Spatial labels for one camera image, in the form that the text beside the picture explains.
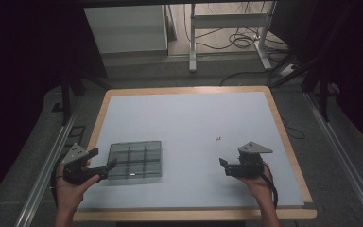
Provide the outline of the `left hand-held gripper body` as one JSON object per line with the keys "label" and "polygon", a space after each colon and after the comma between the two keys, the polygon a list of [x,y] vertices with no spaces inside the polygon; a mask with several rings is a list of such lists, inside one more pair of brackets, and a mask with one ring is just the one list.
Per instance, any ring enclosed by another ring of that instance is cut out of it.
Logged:
{"label": "left hand-held gripper body", "polygon": [[104,166],[89,168],[87,162],[92,159],[88,158],[88,151],[78,144],[74,144],[68,153],[62,159],[64,165],[63,179],[74,185],[82,185],[94,175],[100,177],[100,171]]}

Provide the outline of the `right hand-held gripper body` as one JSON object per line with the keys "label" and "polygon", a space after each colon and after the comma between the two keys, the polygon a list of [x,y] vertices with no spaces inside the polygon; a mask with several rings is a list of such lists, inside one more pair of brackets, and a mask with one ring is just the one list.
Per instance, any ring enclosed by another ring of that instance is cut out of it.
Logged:
{"label": "right hand-held gripper body", "polygon": [[229,164],[232,177],[254,179],[264,172],[264,161],[262,153],[272,153],[273,150],[249,141],[249,143],[238,148],[239,163]]}

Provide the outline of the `clear plastic compartment box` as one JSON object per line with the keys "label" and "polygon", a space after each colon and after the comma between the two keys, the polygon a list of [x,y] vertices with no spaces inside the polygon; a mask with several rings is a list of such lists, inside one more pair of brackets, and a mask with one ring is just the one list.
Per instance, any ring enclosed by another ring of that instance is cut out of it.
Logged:
{"label": "clear plastic compartment box", "polygon": [[108,162],[113,160],[116,160],[116,167],[109,172],[109,180],[131,181],[163,175],[161,141],[111,144]]}

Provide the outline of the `person's right hand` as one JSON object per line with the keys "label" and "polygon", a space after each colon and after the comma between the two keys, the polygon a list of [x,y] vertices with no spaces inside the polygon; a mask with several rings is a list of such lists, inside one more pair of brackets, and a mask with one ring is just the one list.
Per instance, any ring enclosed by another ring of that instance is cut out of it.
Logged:
{"label": "person's right hand", "polygon": [[239,181],[248,188],[260,207],[274,207],[272,190],[262,177],[257,177],[255,179],[239,178]]}

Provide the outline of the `person's left hand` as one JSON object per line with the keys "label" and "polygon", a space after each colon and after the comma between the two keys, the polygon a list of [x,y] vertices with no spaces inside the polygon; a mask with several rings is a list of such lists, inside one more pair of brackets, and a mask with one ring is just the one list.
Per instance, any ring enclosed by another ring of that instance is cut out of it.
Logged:
{"label": "person's left hand", "polygon": [[89,187],[97,183],[100,180],[100,177],[98,175],[94,175],[82,185],[73,185],[63,179],[63,170],[64,166],[60,165],[60,176],[57,179],[56,186],[58,203],[57,211],[61,216],[72,216],[82,202],[83,194]]}

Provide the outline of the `black floor plate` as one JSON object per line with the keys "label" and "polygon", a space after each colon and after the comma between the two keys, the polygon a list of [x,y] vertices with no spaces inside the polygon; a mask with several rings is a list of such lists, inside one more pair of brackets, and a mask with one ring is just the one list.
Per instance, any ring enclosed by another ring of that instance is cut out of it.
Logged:
{"label": "black floor plate", "polygon": [[80,144],[83,139],[85,129],[85,126],[73,126],[67,136],[64,146],[66,148],[70,148],[74,144]]}

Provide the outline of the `pale blue table mat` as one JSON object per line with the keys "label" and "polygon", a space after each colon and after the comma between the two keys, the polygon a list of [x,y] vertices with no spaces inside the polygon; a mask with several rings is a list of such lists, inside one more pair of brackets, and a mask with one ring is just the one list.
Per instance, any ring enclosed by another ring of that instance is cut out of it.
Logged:
{"label": "pale blue table mat", "polygon": [[97,139],[93,166],[103,166],[111,144],[161,141],[163,175],[153,183],[102,181],[81,208],[253,207],[244,184],[226,176],[219,158],[234,163],[249,141],[273,150],[264,155],[279,194],[279,207],[303,205],[266,96],[262,92],[114,96]]}

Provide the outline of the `black metal stand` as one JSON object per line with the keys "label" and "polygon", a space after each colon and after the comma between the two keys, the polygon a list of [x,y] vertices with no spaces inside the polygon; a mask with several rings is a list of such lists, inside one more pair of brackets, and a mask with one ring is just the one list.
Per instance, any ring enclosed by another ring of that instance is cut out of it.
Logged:
{"label": "black metal stand", "polygon": [[294,69],[291,73],[287,74],[283,78],[268,83],[269,88],[280,87],[281,85],[293,80],[294,78],[307,73],[307,76],[302,81],[301,88],[305,93],[312,92],[316,85],[320,85],[319,93],[319,113],[323,119],[328,122],[329,117],[327,114],[327,99],[329,96],[328,91],[328,77],[325,73],[325,68],[322,66],[322,57],[315,57],[311,61],[305,63],[297,69]]}
{"label": "black metal stand", "polygon": [[82,79],[87,79],[106,91],[109,91],[112,88],[112,86],[108,83],[80,70],[77,70],[75,73],[64,73],[60,85],[63,110],[62,125],[66,125],[70,121],[71,117],[70,91],[73,91],[76,96],[85,95],[86,88],[82,83]]}

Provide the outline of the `white power strip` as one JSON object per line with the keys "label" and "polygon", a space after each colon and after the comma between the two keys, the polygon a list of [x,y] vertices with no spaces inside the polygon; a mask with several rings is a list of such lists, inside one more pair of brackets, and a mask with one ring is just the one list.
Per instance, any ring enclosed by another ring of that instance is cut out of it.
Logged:
{"label": "white power strip", "polygon": [[290,73],[292,73],[296,68],[297,68],[297,66],[295,64],[289,64],[283,70],[281,70],[279,72],[279,75],[281,77],[285,77],[285,76],[289,75]]}

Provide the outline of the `grey cabinet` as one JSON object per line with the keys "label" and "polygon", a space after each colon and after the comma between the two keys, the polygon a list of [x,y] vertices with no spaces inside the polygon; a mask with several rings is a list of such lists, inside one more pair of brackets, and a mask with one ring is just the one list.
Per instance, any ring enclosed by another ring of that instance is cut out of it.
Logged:
{"label": "grey cabinet", "polygon": [[167,49],[164,7],[85,8],[101,54]]}

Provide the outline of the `aluminium floor rail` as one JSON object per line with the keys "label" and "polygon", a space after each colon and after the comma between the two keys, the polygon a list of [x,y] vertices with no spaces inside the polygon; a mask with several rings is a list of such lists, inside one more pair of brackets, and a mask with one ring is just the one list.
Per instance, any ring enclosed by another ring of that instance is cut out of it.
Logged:
{"label": "aluminium floor rail", "polygon": [[319,111],[319,104],[316,98],[312,94],[304,93],[303,96],[307,100],[313,115],[320,124],[320,128],[323,131],[327,141],[329,142],[334,154],[336,155],[343,171],[345,172],[350,184],[352,185],[355,194],[359,198],[363,206],[363,179],[358,173],[354,163],[350,159],[345,147],[338,139],[332,125],[327,122]]}
{"label": "aluminium floor rail", "polygon": [[72,113],[67,122],[61,127],[60,133],[57,136],[52,149],[50,149],[50,152],[48,153],[47,159],[43,164],[36,182],[31,188],[31,192],[28,195],[28,198],[14,224],[14,227],[30,227],[42,200],[44,191],[49,184],[51,170],[61,155],[61,151],[64,148],[64,144],[67,140],[70,130],[73,127],[75,118],[76,115]]}

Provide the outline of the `white metal desk frame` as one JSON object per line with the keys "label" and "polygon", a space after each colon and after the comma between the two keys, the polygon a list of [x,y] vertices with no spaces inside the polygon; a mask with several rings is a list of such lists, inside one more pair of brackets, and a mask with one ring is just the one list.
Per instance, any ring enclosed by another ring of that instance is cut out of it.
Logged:
{"label": "white metal desk frame", "polygon": [[189,70],[197,71],[197,42],[196,31],[203,29],[218,28],[260,28],[261,33],[258,40],[254,41],[254,47],[265,70],[272,68],[264,50],[264,42],[271,24],[273,12],[277,5],[272,1],[266,12],[243,13],[243,14],[196,14],[196,5],[190,5],[190,48],[189,48]]}

